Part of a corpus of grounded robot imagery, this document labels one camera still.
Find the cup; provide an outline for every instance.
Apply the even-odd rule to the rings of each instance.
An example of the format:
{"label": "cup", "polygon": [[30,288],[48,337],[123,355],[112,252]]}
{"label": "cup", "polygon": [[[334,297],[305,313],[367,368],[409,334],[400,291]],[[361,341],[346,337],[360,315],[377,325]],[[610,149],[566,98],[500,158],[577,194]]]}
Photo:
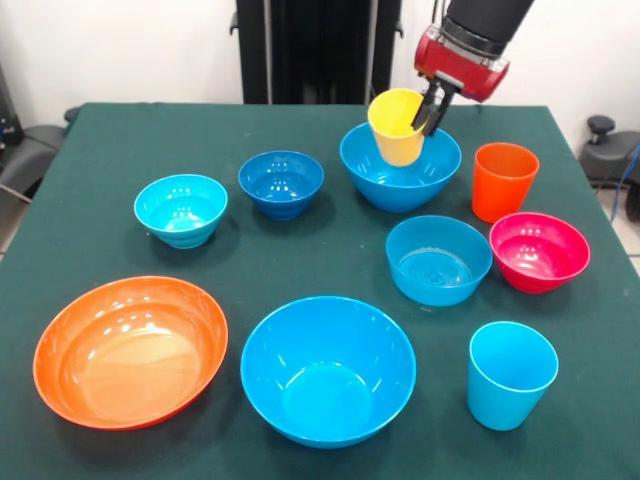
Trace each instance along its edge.
{"label": "cup", "polygon": [[558,356],[542,334],[520,323],[489,323],[469,343],[469,410],[487,428],[513,430],[557,374]]}
{"label": "cup", "polygon": [[480,220],[493,223],[520,210],[540,162],[512,143],[489,143],[476,151],[471,206]]}
{"label": "cup", "polygon": [[393,88],[378,95],[369,105],[367,117],[385,162],[405,167],[420,156],[424,125],[414,130],[411,122],[422,98],[422,94],[415,90]]}

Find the bowl rim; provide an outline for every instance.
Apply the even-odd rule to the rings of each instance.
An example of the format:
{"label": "bowl rim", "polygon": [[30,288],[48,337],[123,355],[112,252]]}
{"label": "bowl rim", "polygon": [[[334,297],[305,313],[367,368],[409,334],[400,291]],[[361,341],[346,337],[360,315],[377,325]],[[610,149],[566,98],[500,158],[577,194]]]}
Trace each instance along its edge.
{"label": "bowl rim", "polygon": [[[220,208],[220,211],[210,220],[208,220],[206,223],[204,223],[203,225],[200,225],[199,227],[193,227],[193,228],[185,228],[183,230],[167,230],[166,228],[157,228],[154,227],[152,225],[150,225],[149,223],[143,221],[140,218],[140,215],[138,214],[138,203],[140,202],[140,199],[142,197],[142,195],[152,186],[160,183],[160,182],[165,182],[167,180],[171,180],[173,178],[186,178],[186,177],[190,177],[190,178],[202,178],[205,179],[209,182],[211,182],[213,185],[216,186],[216,188],[219,188],[220,191],[222,191],[222,193],[224,194],[224,203],[222,205],[222,207]],[[142,190],[140,190],[140,192],[138,193],[138,195],[136,195],[136,199],[133,201],[133,214],[136,216],[136,219],[138,220],[138,222],[140,222],[142,225],[144,225],[146,228],[148,228],[149,230],[153,231],[153,232],[157,232],[157,233],[161,233],[161,234],[182,234],[182,233],[186,233],[186,232],[195,232],[201,229],[206,229],[207,227],[209,227],[211,224],[217,222],[218,220],[220,220],[220,218],[222,217],[222,215],[224,214],[224,212],[227,210],[227,206],[229,205],[229,194],[227,193],[227,189],[224,188],[224,185],[222,185],[219,181],[217,181],[214,178],[211,177],[207,177],[206,175],[201,175],[198,173],[178,173],[175,175],[169,175],[166,177],[162,177],[162,178],[158,178],[157,180],[154,180],[153,182],[149,183],[147,186],[145,186]]]}
{"label": "bowl rim", "polygon": [[[524,328],[525,330],[529,330],[529,331],[533,332],[535,335],[537,335],[538,337],[542,338],[542,340],[544,340],[544,342],[549,346],[549,348],[553,352],[553,356],[555,357],[555,361],[556,361],[555,362],[555,364],[556,364],[555,372],[554,372],[553,376],[551,377],[551,380],[549,380],[547,383],[545,383],[544,385],[541,385],[540,387],[537,387],[537,388],[530,388],[530,389],[512,388],[512,387],[507,387],[506,385],[502,385],[499,382],[496,382],[494,379],[489,377],[480,368],[480,366],[476,362],[475,357],[473,356],[473,341],[476,339],[476,335],[478,335],[484,329],[496,327],[496,326],[499,326],[499,325],[515,325],[518,328]],[[558,358],[558,353],[556,352],[556,349],[554,348],[553,344],[549,341],[549,339],[547,337],[545,337],[542,333],[537,331],[535,328],[530,327],[529,325],[525,325],[524,323],[514,322],[514,321],[510,321],[510,320],[501,320],[501,321],[497,321],[497,322],[489,322],[489,323],[485,323],[480,328],[478,328],[473,333],[473,335],[471,336],[471,340],[469,340],[469,360],[471,361],[471,363],[475,367],[476,371],[480,375],[482,375],[482,377],[485,378],[488,382],[490,382],[491,384],[493,384],[493,385],[495,385],[495,386],[497,386],[499,388],[502,388],[504,390],[507,390],[509,392],[514,392],[514,393],[535,393],[535,392],[544,391],[547,388],[549,388],[549,386],[555,381],[555,379],[558,376],[558,371],[560,370],[560,359]]]}
{"label": "bowl rim", "polygon": [[391,231],[387,234],[387,240],[385,242],[385,252],[387,254],[387,261],[389,262],[390,267],[395,270],[396,272],[398,272],[400,275],[402,275],[404,278],[406,279],[411,279],[412,277],[410,277],[409,275],[407,275],[406,273],[404,273],[402,270],[400,270],[398,268],[398,266],[396,265],[396,262],[392,261],[391,259],[391,254],[389,253],[389,241],[391,239],[391,235],[396,231],[396,229],[398,229],[399,227],[403,226],[406,223],[410,223],[413,221],[424,221],[424,220],[447,220],[447,221],[453,221],[453,223],[457,223],[460,226],[463,226],[465,228],[467,228],[469,231],[472,232],[472,235],[478,237],[478,239],[481,239],[483,244],[485,244],[487,246],[488,249],[488,253],[489,255],[487,256],[488,261],[487,261],[487,265],[486,267],[482,270],[483,273],[482,275],[477,275],[474,276],[473,279],[469,280],[468,282],[462,283],[460,285],[443,285],[443,286],[437,286],[437,287],[433,287],[433,288],[442,288],[442,289],[455,289],[455,288],[463,288],[463,287],[468,287],[469,285],[473,285],[474,283],[478,283],[480,281],[482,281],[482,279],[484,277],[487,276],[487,274],[489,273],[489,271],[491,270],[491,265],[493,264],[493,252],[491,250],[491,245],[489,244],[489,241],[485,238],[485,236],[475,227],[473,227],[472,225],[463,222],[462,220],[458,220],[457,218],[453,218],[453,217],[448,217],[446,215],[418,215],[415,217],[410,217],[407,218],[406,220],[403,220],[402,222],[398,223],[395,227],[393,227],[391,229]]}
{"label": "bowl rim", "polygon": [[[453,177],[456,172],[460,169],[460,165],[462,165],[462,150],[460,150],[460,145],[458,144],[458,142],[456,142],[455,138],[453,138],[448,132],[446,132],[445,130],[438,128],[437,131],[441,132],[445,135],[446,138],[448,138],[449,140],[451,140],[453,142],[453,144],[456,147],[456,150],[458,152],[458,161],[457,164],[455,166],[455,168],[449,172],[447,175],[445,175],[444,177],[431,182],[431,183],[427,183],[427,184],[419,184],[419,185],[393,185],[393,184],[388,184],[388,183],[378,183],[375,182],[373,180],[371,180],[370,178],[367,178],[365,176],[362,176],[360,174],[360,172],[357,172],[356,170],[354,170],[353,168],[351,168],[351,166],[346,162],[345,160],[345,156],[344,156],[344,143],[347,139],[347,137],[349,137],[353,132],[355,132],[356,130],[360,129],[360,128],[366,128],[368,127],[371,130],[371,135],[373,136],[373,130],[371,125],[369,125],[368,122],[364,122],[361,123],[360,125],[356,125],[355,127],[351,128],[345,135],[344,137],[342,137],[342,140],[340,141],[340,160],[342,161],[342,164],[345,166],[345,168],[352,173],[353,175],[357,176],[358,178],[361,178],[362,180],[364,180],[367,183],[370,183],[372,185],[376,185],[379,187],[389,187],[389,188],[398,188],[398,189],[403,189],[403,190],[411,190],[411,189],[420,189],[420,188],[427,188],[427,187],[434,187],[436,185],[439,185],[441,183],[447,182],[449,179],[451,179],[451,177]],[[395,167],[394,165],[389,164],[390,167],[393,168],[406,168],[406,167]]]}
{"label": "bowl rim", "polygon": [[[37,361],[38,361],[38,358],[39,358],[40,350],[43,348],[42,345],[44,343],[45,338],[49,334],[50,330],[56,325],[57,322],[60,321],[60,318],[71,307],[73,307],[77,303],[81,302],[85,298],[95,294],[96,292],[105,290],[107,288],[112,287],[113,285],[117,285],[117,284],[121,284],[121,283],[128,283],[128,282],[132,282],[132,281],[149,280],[149,279],[152,279],[152,280],[164,280],[164,281],[169,281],[170,283],[179,284],[179,285],[182,285],[182,286],[187,286],[189,288],[194,288],[195,290],[200,291],[200,293],[202,293],[203,295],[208,297],[213,302],[213,305],[216,307],[216,310],[218,311],[218,313],[220,314],[220,317],[222,319],[222,322],[221,322],[221,327],[222,327],[221,328],[221,335],[222,335],[222,342],[223,342],[224,348],[223,348],[222,354],[220,355],[219,361],[213,364],[213,368],[211,369],[209,374],[205,377],[205,381],[203,382],[201,387],[195,388],[193,390],[193,392],[190,395],[188,395],[187,397],[185,397],[182,402],[180,402],[178,405],[176,405],[172,409],[168,410],[167,412],[164,412],[162,415],[158,415],[154,419],[145,420],[143,422],[138,421],[138,422],[122,423],[122,424],[119,424],[119,425],[97,425],[97,424],[95,424],[93,422],[87,422],[87,421],[78,420],[77,418],[73,418],[72,416],[67,415],[64,412],[61,412],[58,408],[56,408],[50,402],[49,397],[44,395],[43,389],[42,389],[42,386],[41,386],[41,382],[39,381],[39,376],[37,375],[37,371],[36,371],[36,364],[37,364]],[[47,324],[45,329],[43,330],[43,332],[40,335],[40,338],[38,340],[38,343],[36,345],[36,349],[35,349],[34,354],[33,354],[32,365],[31,365],[31,373],[32,373],[33,383],[35,384],[36,390],[38,391],[38,395],[40,396],[42,401],[45,403],[45,405],[47,405],[47,407],[49,407],[49,409],[51,411],[53,411],[56,415],[64,418],[65,420],[67,420],[67,421],[69,421],[71,423],[74,423],[76,425],[81,425],[83,427],[93,428],[93,429],[96,429],[96,430],[104,430],[104,431],[133,430],[133,429],[138,429],[138,428],[145,428],[145,427],[152,426],[152,425],[155,425],[157,423],[160,423],[160,422],[170,418],[171,416],[179,413],[181,410],[183,410],[185,407],[187,407],[191,402],[193,402],[196,398],[198,398],[200,396],[200,394],[202,394],[202,392],[204,392],[206,390],[206,388],[209,386],[209,384],[211,383],[213,378],[216,376],[216,373],[218,373],[218,371],[220,370],[220,367],[222,366],[222,363],[224,362],[224,358],[226,356],[228,347],[229,347],[229,326],[228,326],[228,322],[227,322],[227,317],[224,314],[224,310],[222,309],[220,304],[216,301],[216,299],[213,297],[213,295],[211,295],[205,289],[203,289],[202,287],[199,287],[195,283],[191,283],[191,282],[188,282],[186,280],[182,280],[182,279],[175,278],[175,277],[169,277],[169,276],[166,276],[166,275],[140,275],[140,276],[124,277],[124,278],[119,278],[119,279],[111,281],[111,282],[103,283],[102,285],[99,285],[99,286],[97,286],[95,288],[92,288],[91,290],[88,290],[88,291],[84,292],[80,296],[74,298],[66,306],[64,306],[56,314],[56,316],[53,317],[53,320],[51,320]]]}
{"label": "bowl rim", "polygon": [[[578,238],[580,238],[580,240],[582,240],[582,242],[584,243],[584,245],[587,247],[587,258],[584,262],[584,265],[582,265],[582,267],[580,267],[576,272],[574,273],[570,273],[569,275],[562,275],[562,276],[554,276],[552,278],[549,277],[543,277],[541,275],[536,275],[535,273],[529,273],[529,272],[523,272],[521,270],[517,270],[515,268],[513,268],[511,265],[509,265],[509,263],[507,263],[505,261],[505,259],[498,253],[498,249],[497,246],[495,245],[495,241],[494,241],[494,236],[495,236],[495,232],[496,232],[496,228],[505,220],[512,218],[512,217],[517,217],[517,216],[533,216],[533,217],[543,217],[543,218],[547,218],[552,220],[553,222],[562,224],[567,226],[570,230],[572,230],[573,232],[578,234]],[[568,280],[572,280],[574,278],[576,278],[577,276],[581,275],[582,272],[584,272],[587,267],[589,266],[589,263],[591,263],[591,246],[589,245],[589,242],[587,241],[587,238],[582,234],[582,232],[580,230],[578,230],[576,227],[574,227],[573,225],[571,225],[569,222],[567,222],[566,220],[563,220],[561,218],[558,217],[554,217],[553,215],[549,215],[548,213],[542,213],[542,212],[515,212],[515,213],[510,213],[509,215],[505,215],[504,217],[501,217],[500,219],[498,219],[492,226],[491,226],[491,230],[489,230],[489,246],[491,247],[491,252],[496,256],[496,258],[500,261],[501,266],[508,268],[510,271],[513,272],[517,272],[518,274],[522,275],[525,278],[533,278],[536,280],[542,280],[545,282],[558,282],[558,281],[562,281],[562,282],[566,282]]]}
{"label": "bowl rim", "polygon": [[[385,420],[376,423],[375,426],[373,426],[372,428],[363,430],[361,433],[359,433],[358,435],[352,435],[349,437],[344,437],[344,438],[335,438],[335,439],[316,439],[316,438],[312,438],[312,437],[307,437],[307,436],[303,436],[300,435],[298,433],[292,432],[291,429],[288,428],[283,428],[282,425],[277,424],[277,422],[272,421],[263,411],[262,409],[256,404],[256,402],[254,401],[253,398],[251,398],[251,396],[249,395],[248,391],[247,391],[247,386],[245,384],[245,364],[246,364],[246,355],[247,355],[247,348],[249,343],[251,342],[252,338],[254,337],[254,335],[256,334],[256,332],[264,325],[266,324],[272,317],[276,316],[278,313],[280,313],[282,310],[285,310],[289,307],[291,307],[292,305],[296,305],[299,303],[307,303],[307,302],[315,302],[315,301],[320,301],[320,300],[326,300],[326,299],[332,299],[332,300],[340,300],[341,302],[347,302],[347,303],[355,303],[358,304],[364,308],[368,308],[372,311],[375,311],[377,314],[379,314],[380,316],[382,316],[383,318],[385,318],[387,320],[387,322],[389,322],[389,324],[396,329],[396,331],[400,334],[400,337],[404,340],[404,344],[405,346],[408,348],[408,351],[410,353],[410,358],[411,358],[411,380],[409,383],[409,388],[407,389],[407,392],[404,396],[404,398],[402,398],[400,400],[400,403],[398,405],[398,407],[396,407],[395,411],[389,415],[388,418],[386,418]],[[312,442],[312,443],[316,443],[316,444],[349,444],[350,442],[356,442],[358,440],[364,440],[368,437],[370,437],[371,435],[375,434],[376,432],[382,430],[386,425],[388,425],[394,418],[396,418],[400,412],[402,410],[404,410],[404,408],[406,407],[407,403],[409,402],[409,399],[411,398],[411,395],[413,394],[413,390],[415,388],[415,384],[416,384],[416,378],[417,378],[417,362],[416,362],[416,354],[415,351],[413,350],[413,345],[411,344],[411,341],[409,340],[409,337],[407,336],[407,334],[405,333],[405,331],[400,327],[400,325],[398,325],[389,315],[387,315],[385,312],[383,312],[381,309],[379,309],[378,307],[375,307],[367,302],[364,302],[362,300],[358,300],[355,298],[350,298],[350,297],[345,297],[345,296],[341,296],[341,295],[317,295],[317,296],[311,296],[311,297],[303,297],[303,298],[299,298],[297,300],[293,300],[289,303],[286,303],[280,307],[278,307],[277,309],[275,309],[274,311],[272,311],[271,313],[269,313],[265,318],[263,318],[251,331],[251,333],[249,334],[249,336],[247,337],[247,340],[245,341],[244,347],[242,348],[242,355],[240,357],[240,381],[242,383],[242,388],[245,392],[245,395],[247,397],[247,399],[249,400],[249,403],[251,404],[251,406],[254,408],[254,410],[256,412],[258,412],[258,414],[269,424],[271,425],[273,428],[275,428],[276,430],[282,432],[285,436],[289,436],[292,438],[296,438],[296,439],[300,439],[300,440],[304,440],[307,442]]]}
{"label": "bowl rim", "polygon": [[[535,170],[533,170],[533,172],[529,172],[526,175],[517,175],[517,176],[513,176],[513,175],[500,175],[498,173],[492,172],[491,170],[489,170],[487,167],[485,167],[482,162],[480,162],[480,160],[478,159],[478,154],[481,153],[483,150],[488,150],[490,148],[493,147],[498,147],[498,146],[506,146],[509,148],[513,148],[514,150],[520,150],[520,151],[524,151],[526,152],[528,155],[531,155],[533,157],[533,159],[536,162],[536,168]],[[528,180],[530,178],[535,178],[535,176],[538,174],[538,172],[540,171],[540,159],[538,158],[538,156],[533,153],[532,150],[530,150],[527,147],[524,147],[522,145],[519,145],[517,143],[511,143],[511,142],[490,142],[490,143],[485,143],[484,145],[480,145],[477,149],[476,152],[474,154],[474,167],[477,167],[478,169],[482,170],[484,173],[486,173],[487,175],[489,175],[490,177],[493,178],[497,178],[499,180],[502,181],[507,181],[507,182],[516,182],[516,181],[522,181],[522,180]]]}
{"label": "bowl rim", "polygon": [[[320,181],[317,183],[317,185],[314,185],[311,192],[307,193],[306,195],[303,195],[302,197],[298,197],[298,198],[292,198],[292,199],[288,199],[288,200],[270,200],[270,199],[266,199],[263,197],[259,197],[258,195],[255,195],[254,193],[249,191],[249,188],[247,185],[245,185],[244,180],[242,179],[242,172],[244,171],[244,169],[253,161],[259,159],[260,157],[263,156],[267,156],[267,155],[273,155],[273,154],[277,154],[277,153],[281,153],[281,154],[288,154],[288,155],[295,155],[299,158],[304,158],[305,160],[311,161],[312,164],[315,164],[319,169],[320,169]],[[240,168],[238,169],[238,185],[240,186],[240,188],[242,189],[242,191],[248,196],[250,197],[252,200],[257,200],[259,202],[265,202],[265,203],[278,203],[281,205],[285,205],[285,204],[290,204],[290,203],[296,203],[296,202],[300,202],[303,201],[307,198],[311,198],[313,197],[316,193],[318,193],[318,190],[320,190],[320,188],[322,187],[322,185],[324,184],[324,168],[322,167],[322,164],[316,160],[315,158],[313,158],[311,155],[307,155],[306,153],[303,152],[298,152],[296,150],[269,150],[266,152],[262,152],[259,153],[257,155],[254,155],[253,157],[251,157],[249,160],[247,160],[246,162],[244,162],[242,164],[242,166],[240,166]]]}

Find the floor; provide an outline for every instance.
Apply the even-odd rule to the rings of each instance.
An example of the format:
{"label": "floor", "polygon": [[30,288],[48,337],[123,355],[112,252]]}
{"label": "floor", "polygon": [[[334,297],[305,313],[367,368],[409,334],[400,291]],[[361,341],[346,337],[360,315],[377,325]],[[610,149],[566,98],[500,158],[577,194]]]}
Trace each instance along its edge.
{"label": "floor", "polygon": [[[611,209],[615,198],[615,190],[601,190],[598,193],[598,200],[608,217],[611,217]],[[613,220],[613,229],[618,235],[627,255],[630,256],[631,263],[636,267],[636,272],[640,275],[640,223],[632,223],[627,219],[624,204],[627,199],[626,192],[620,192],[618,198],[618,213]]]}
{"label": "floor", "polygon": [[[5,195],[7,194],[4,192],[0,193],[0,201],[10,201],[11,208],[4,215],[4,218],[0,219],[0,261],[9,249],[11,241],[20,228],[20,224],[29,208],[20,201],[5,198]],[[611,216],[614,196],[615,192],[613,190],[602,190],[598,193],[598,200],[600,200],[602,208],[609,217]],[[618,214],[613,221],[613,229],[618,234],[618,238],[627,254],[630,255],[631,262],[636,267],[638,275],[640,275],[640,223],[631,223],[627,219],[624,211],[625,200],[626,193],[621,192],[618,202]]]}

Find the dark green cloth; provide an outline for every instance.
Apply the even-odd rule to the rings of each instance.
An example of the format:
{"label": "dark green cloth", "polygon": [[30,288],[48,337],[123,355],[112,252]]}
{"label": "dark green cloth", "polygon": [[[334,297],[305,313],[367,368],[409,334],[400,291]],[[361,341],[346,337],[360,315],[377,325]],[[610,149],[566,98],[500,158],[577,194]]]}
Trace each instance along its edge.
{"label": "dark green cloth", "polygon": [[[445,191],[411,214],[375,210],[354,190],[338,145],[363,107],[88,105],[54,161],[0,264],[2,478],[496,479],[640,478],[640,282],[546,108],[453,107],[443,127],[463,152]],[[390,228],[437,213],[488,225],[470,209],[475,149],[516,142],[540,158],[526,209],[558,215],[589,240],[589,269],[543,296],[518,293],[495,266],[451,308],[423,308],[394,287],[384,253]],[[309,153],[326,182],[289,223],[257,213],[238,167],[272,149]],[[177,251],[133,215],[158,177],[196,172],[228,189],[229,209],[203,247]],[[54,315],[83,292],[131,275],[194,282],[221,304],[229,349],[210,388],[152,428],[108,433],[58,418],[38,397],[31,362]],[[249,405],[242,346],[269,312],[317,294],[382,308],[411,339],[418,379],[402,413],[366,442],[337,451],[294,444]],[[480,325],[512,319],[554,344],[560,373],[524,426],[486,430],[465,404],[468,342]]]}

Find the light blue cup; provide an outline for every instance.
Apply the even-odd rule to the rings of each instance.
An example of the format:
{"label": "light blue cup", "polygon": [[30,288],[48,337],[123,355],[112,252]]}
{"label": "light blue cup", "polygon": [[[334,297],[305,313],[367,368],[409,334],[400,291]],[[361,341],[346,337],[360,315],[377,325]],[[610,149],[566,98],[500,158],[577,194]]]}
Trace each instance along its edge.
{"label": "light blue cup", "polygon": [[172,175],[147,185],[133,211],[138,221],[174,248],[202,245],[227,208],[225,188],[203,175]]}
{"label": "light blue cup", "polygon": [[478,329],[469,344],[469,357],[469,410],[492,430],[519,427],[558,374],[558,356],[551,343],[515,322]]}
{"label": "light blue cup", "polygon": [[462,162],[460,147],[443,130],[426,137],[418,159],[394,167],[380,156],[368,123],[353,128],[340,143],[340,157],[358,191],[381,210],[414,210],[447,186]]}
{"label": "light blue cup", "polygon": [[387,260],[398,289],[434,307],[466,300],[489,272],[489,242],[471,225],[438,215],[413,217],[387,236]]}
{"label": "light blue cup", "polygon": [[416,381],[409,339],[384,312],[344,297],[310,297],[268,315],[240,363],[256,411],[287,438],[340,448],[374,435]]}

